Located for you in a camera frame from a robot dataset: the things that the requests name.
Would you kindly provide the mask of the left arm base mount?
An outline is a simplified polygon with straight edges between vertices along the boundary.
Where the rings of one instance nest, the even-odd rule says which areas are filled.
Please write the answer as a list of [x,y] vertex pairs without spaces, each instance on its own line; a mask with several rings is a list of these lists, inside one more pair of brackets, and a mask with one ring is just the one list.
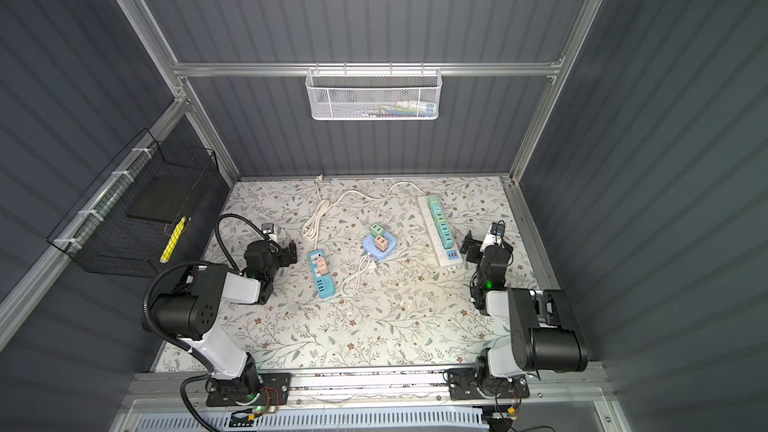
[[208,379],[207,407],[277,407],[287,403],[292,375],[259,373],[233,380]]

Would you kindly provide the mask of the long white power strip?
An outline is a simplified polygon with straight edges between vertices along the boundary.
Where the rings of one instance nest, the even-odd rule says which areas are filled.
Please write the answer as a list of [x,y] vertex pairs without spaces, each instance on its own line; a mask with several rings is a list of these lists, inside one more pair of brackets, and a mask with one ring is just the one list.
[[435,195],[423,195],[417,201],[439,265],[448,270],[457,269],[463,264],[463,258],[438,198]]

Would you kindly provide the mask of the blue square power socket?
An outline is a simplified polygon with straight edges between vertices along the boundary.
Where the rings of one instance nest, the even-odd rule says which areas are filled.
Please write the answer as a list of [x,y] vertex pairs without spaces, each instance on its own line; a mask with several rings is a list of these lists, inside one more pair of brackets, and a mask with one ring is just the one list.
[[383,261],[393,254],[398,241],[389,231],[384,230],[379,235],[369,233],[362,241],[363,249],[375,261]]

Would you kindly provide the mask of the brown plug adapter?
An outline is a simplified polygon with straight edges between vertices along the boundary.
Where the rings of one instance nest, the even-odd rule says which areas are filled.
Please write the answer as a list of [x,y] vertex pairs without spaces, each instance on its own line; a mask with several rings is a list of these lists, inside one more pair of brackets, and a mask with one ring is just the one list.
[[380,252],[386,252],[389,248],[389,242],[384,235],[375,237],[374,245]]
[[315,263],[318,275],[324,276],[328,274],[327,263],[323,256],[318,256],[315,259],[314,263]]

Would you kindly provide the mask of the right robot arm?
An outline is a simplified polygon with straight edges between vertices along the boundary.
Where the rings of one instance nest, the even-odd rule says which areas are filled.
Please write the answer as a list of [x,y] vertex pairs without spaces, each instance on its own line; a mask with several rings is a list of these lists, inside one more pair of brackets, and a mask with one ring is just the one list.
[[512,247],[497,234],[482,241],[467,234],[459,252],[476,266],[469,283],[472,305],[484,316],[506,320],[508,327],[504,337],[478,355],[466,395],[524,398],[528,373],[586,370],[588,348],[563,291],[507,287]]

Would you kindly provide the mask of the teal small power strip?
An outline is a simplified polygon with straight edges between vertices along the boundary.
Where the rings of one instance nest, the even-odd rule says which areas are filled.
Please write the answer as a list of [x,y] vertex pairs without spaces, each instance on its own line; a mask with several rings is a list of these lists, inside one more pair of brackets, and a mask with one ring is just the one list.
[[320,276],[317,274],[317,269],[314,261],[318,256],[323,256],[326,260],[326,257],[323,251],[320,249],[308,253],[308,259],[311,267],[311,272],[315,281],[317,294],[320,299],[325,300],[335,295],[335,287],[334,287],[333,279],[329,269],[328,269],[327,275]]

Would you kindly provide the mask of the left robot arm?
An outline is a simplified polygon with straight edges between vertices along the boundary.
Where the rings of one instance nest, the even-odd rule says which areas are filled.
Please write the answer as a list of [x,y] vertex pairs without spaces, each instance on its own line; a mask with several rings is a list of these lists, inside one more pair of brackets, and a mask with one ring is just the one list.
[[279,245],[266,227],[261,235],[247,245],[242,272],[229,263],[179,263],[153,279],[143,298],[142,327],[203,364],[212,402],[250,405],[266,397],[252,356],[216,323],[223,301],[266,304],[277,272],[298,262],[293,240]]

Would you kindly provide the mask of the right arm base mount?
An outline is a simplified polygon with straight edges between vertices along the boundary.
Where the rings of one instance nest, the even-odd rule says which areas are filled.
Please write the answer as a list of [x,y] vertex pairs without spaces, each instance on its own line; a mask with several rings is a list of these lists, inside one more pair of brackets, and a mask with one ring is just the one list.
[[476,368],[450,368],[442,373],[454,401],[481,399],[522,400],[530,397],[524,376],[499,378],[483,375]]

